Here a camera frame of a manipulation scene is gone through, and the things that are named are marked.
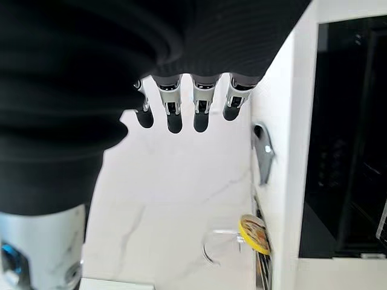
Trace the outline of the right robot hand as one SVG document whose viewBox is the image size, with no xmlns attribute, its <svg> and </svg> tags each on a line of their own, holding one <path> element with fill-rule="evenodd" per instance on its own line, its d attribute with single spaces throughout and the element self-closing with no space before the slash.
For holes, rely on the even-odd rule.
<svg viewBox="0 0 387 290">
<path fill-rule="evenodd" d="M 234 120 L 308 1 L 2 1 L 1 276 L 12 289 L 78 289 L 89 209 L 122 113 L 151 127 L 152 77 L 179 133 L 190 74 L 196 131 L 230 74 Z"/>
</svg>

